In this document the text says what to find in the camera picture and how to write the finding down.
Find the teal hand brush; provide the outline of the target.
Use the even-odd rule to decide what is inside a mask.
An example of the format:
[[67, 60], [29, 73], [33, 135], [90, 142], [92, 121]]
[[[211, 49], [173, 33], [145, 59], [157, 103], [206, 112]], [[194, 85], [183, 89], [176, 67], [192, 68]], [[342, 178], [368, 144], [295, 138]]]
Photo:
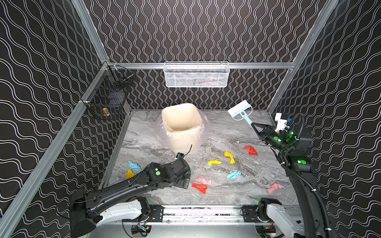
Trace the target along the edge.
[[244, 100], [237, 104], [236, 106], [232, 107], [228, 110], [229, 115], [231, 118], [235, 121], [246, 121], [249, 126], [252, 126], [252, 120], [250, 119], [250, 115], [253, 112], [253, 107], [251, 104], [247, 102], [247, 100]]

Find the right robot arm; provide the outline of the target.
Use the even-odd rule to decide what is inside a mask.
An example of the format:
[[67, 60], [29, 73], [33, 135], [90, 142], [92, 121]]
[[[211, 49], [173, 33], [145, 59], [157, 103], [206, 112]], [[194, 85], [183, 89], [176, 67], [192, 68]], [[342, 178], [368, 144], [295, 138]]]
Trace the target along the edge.
[[304, 233], [291, 237], [336, 238], [337, 232], [329, 221], [325, 203], [318, 190], [317, 174], [309, 158], [309, 145], [313, 132], [304, 128], [305, 116], [296, 114], [283, 130], [272, 125], [251, 123], [257, 136], [271, 149], [285, 170], [301, 208]]

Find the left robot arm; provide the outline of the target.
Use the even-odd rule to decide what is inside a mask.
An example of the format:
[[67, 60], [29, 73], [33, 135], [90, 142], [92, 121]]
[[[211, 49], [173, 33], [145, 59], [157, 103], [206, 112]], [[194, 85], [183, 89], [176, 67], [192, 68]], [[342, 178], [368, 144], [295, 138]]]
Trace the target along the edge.
[[184, 158], [167, 164], [150, 163], [140, 173], [101, 190], [76, 190], [69, 199], [70, 235], [78, 238], [95, 230], [106, 209], [141, 194], [189, 186], [191, 169]]

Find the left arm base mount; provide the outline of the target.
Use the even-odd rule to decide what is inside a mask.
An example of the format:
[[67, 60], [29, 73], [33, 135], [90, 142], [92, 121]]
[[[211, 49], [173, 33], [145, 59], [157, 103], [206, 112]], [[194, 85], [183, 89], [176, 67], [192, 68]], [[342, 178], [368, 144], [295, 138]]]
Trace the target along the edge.
[[150, 205], [149, 207], [148, 210], [144, 210], [136, 219], [124, 219], [122, 221], [130, 223], [161, 223], [163, 221], [164, 207], [161, 205]]

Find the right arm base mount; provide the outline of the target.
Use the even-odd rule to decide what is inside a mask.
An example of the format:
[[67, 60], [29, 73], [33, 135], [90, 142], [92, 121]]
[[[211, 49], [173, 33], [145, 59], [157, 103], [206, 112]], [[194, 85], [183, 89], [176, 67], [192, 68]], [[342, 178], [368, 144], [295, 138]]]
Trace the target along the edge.
[[273, 220], [268, 216], [267, 209], [269, 204], [265, 206], [244, 205], [241, 213], [245, 223], [271, 223]]

